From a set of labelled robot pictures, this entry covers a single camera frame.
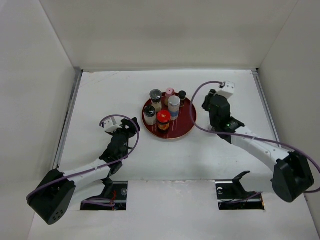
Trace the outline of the black knob cap salt bottle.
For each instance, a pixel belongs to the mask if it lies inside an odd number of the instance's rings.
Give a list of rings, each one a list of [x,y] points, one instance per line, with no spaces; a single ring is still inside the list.
[[[156,109],[152,105],[147,105],[144,107],[143,116],[145,123],[148,126],[153,126],[157,122],[157,112]]]

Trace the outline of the small black cap spice bottle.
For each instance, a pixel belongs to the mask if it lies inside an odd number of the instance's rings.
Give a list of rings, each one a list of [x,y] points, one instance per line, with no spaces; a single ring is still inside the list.
[[[182,108],[185,105],[187,93],[184,90],[179,91],[178,97],[180,99],[180,107]]]

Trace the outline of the red lid chili sauce jar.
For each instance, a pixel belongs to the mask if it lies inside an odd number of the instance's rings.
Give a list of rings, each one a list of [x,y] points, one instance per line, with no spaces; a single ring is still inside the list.
[[[161,132],[167,132],[170,127],[171,114],[168,110],[160,110],[156,116],[157,129]]]

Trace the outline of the clear cap salt grinder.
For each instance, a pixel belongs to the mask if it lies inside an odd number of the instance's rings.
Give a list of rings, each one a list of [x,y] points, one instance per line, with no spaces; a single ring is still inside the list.
[[[153,89],[149,93],[151,99],[151,105],[155,108],[158,113],[162,110],[162,92],[159,89]]]

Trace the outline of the tall silver lid jar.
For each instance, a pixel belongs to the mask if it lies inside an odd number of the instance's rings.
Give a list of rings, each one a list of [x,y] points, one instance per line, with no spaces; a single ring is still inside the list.
[[[168,99],[168,111],[170,113],[170,120],[174,121],[179,117],[181,100],[178,96],[172,95]]]

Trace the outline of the pink lid spice jar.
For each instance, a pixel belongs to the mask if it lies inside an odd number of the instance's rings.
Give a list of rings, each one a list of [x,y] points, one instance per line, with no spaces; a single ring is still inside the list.
[[[174,96],[175,95],[175,90],[171,87],[167,88],[166,91],[165,91],[165,99],[164,99],[164,104],[166,106],[169,105],[169,98],[171,96]]]

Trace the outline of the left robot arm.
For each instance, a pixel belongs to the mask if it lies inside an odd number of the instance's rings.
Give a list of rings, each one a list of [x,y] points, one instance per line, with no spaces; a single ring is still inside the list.
[[[114,184],[110,177],[135,150],[129,146],[129,140],[140,137],[140,126],[135,117],[120,115],[120,124],[117,124],[116,117],[115,114],[106,116],[99,123],[111,140],[98,159],[72,170],[50,170],[26,197],[27,204],[48,225],[59,221],[76,197],[80,197],[82,206],[112,209],[117,205],[116,195],[109,198]]]

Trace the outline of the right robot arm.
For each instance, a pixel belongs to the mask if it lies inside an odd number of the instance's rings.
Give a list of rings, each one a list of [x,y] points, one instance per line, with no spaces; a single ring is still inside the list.
[[[315,183],[304,155],[259,141],[244,123],[231,116],[231,106],[226,97],[211,89],[202,108],[209,113],[212,130],[221,139],[245,150],[272,171],[272,189],[283,201],[293,202]]]

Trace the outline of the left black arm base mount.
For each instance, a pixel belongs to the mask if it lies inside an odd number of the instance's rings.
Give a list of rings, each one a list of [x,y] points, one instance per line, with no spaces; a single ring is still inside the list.
[[[90,197],[88,201],[97,199],[92,203],[81,203],[81,211],[125,211],[127,209],[128,181],[112,181],[106,178],[100,195]]]

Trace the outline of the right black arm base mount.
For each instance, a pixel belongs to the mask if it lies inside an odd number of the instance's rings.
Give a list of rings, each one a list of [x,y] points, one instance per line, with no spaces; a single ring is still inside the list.
[[[246,191],[241,179],[250,171],[243,171],[233,179],[215,182],[217,204],[220,211],[264,210],[262,192]]]

